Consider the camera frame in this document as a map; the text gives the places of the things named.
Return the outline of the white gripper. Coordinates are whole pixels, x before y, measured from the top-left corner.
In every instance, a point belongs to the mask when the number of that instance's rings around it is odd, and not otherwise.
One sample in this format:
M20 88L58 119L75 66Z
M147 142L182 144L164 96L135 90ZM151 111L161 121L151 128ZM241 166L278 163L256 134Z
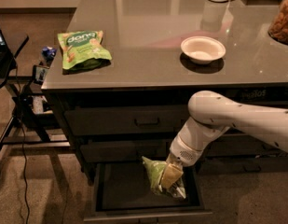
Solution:
M165 167L161 177L161 186L164 189L169 189L184 173L180 166L193 166L201 154L201 151L189 147L181 137L177 135L171 142L170 154L166 159L168 165Z

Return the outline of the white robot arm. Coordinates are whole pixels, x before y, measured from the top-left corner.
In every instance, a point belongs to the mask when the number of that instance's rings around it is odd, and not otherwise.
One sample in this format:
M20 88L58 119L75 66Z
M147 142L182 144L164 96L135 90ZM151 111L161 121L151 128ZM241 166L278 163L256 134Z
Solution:
M245 105L213 91L188 102L189 118L173 139L160 185L169 189L194 165L206 146L234 128L288 153L288 109Z

